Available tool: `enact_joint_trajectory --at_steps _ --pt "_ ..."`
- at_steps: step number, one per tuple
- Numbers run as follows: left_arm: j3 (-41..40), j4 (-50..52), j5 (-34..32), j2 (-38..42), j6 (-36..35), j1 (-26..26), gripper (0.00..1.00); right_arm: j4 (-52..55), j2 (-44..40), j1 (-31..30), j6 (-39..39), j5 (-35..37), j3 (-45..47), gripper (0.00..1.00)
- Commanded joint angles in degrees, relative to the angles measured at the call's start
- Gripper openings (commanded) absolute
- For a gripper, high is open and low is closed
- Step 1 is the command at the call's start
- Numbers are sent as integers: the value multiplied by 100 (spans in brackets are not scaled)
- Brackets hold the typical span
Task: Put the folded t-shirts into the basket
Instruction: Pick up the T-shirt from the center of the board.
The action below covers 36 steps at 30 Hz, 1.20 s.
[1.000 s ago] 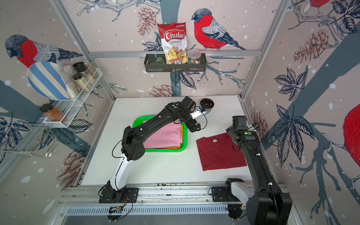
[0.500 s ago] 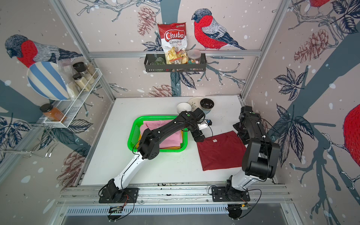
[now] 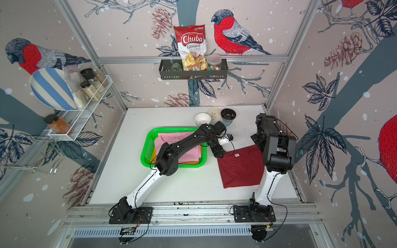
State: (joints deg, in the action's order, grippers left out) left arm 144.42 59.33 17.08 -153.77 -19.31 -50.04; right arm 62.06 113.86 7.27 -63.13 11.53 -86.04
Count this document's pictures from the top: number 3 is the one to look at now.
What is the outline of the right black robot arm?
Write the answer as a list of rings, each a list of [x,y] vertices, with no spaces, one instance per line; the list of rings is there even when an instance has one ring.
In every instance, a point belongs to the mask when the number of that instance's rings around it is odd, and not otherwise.
[[[262,154],[264,174],[256,192],[249,200],[249,211],[270,211],[273,194],[280,179],[293,168],[297,139],[287,135],[277,124],[274,116],[260,113],[256,117],[256,133],[251,135]]]

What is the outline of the pink t-shirt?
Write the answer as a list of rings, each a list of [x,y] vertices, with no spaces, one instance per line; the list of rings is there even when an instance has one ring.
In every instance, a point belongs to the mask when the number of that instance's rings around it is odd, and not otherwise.
[[[182,139],[188,137],[193,132],[184,132],[184,133],[159,133],[158,137],[154,140],[156,155],[159,153],[161,146],[164,143],[173,144],[175,142],[179,142]],[[179,164],[185,163],[193,163],[199,162],[199,159],[202,157],[201,149],[199,146],[194,147],[187,153],[185,153],[182,157],[179,158]]]

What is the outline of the green plastic basket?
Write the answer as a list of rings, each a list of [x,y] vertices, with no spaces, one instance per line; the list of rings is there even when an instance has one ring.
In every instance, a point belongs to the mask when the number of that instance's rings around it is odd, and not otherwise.
[[[198,129],[198,127],[166,127],[166,128],[156,128],[151,130],[145,140],[143,151],[141,154],[141,163],[145,167],[149,167],[150,163],[152,162],[152,165],[156,162],[156,150],[155,150],[155,144],[154,140],[158,137],[159,133],[184,133],[184,132],[195,132]],[[193,162],[193,163],[185,163],[185,164],[179,164],[180,168],[194,168],[194,167],[201,167],[202,165],[205,164],[207,160],[207,148],[201,145],[198,145],[199,148],[201,149],[201,154],[202,157],[199,159],[199,162]]]

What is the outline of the dark red t-shirt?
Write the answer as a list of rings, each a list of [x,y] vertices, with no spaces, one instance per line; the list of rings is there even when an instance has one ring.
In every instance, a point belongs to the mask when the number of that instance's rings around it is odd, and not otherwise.
[[[262,153],[256,145],[236,150],[231,156],[218,159],[225,189],[259,185],[264,174]]]

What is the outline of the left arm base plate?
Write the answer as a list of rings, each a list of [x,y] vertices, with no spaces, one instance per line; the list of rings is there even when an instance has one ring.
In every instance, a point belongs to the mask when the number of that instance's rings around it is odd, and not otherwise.
[[[150,224],[153,210],[153,207],[138,209],[115,207],[110,214],[109,224]]]

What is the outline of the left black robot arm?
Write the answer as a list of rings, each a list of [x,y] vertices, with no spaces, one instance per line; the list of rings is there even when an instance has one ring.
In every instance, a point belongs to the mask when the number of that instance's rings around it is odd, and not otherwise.
[[[214,125],[202,124],[192,134],[181,141],[169,144],[164,143],[155,156],[155,163],[151,163],[151,172],[128,196],[122,197],[110,210],[109,217],[116,223],[131,223],[137,215],[144,217],[140,206],[153,189],[159,185],[166,176],[172,176],[179,168],[179,159],[190,150],[206,143],[215,158],[226,155],[223,145],[233,140],[231,134],[226,134],[226,126],[222,122]]]

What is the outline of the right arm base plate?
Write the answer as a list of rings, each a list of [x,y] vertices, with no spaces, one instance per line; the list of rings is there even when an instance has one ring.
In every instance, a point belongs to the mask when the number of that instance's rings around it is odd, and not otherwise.
[[[276,222],[275,212],[271,205],[257,207],[234,205],[231,208],[231,214],[236,223]]]

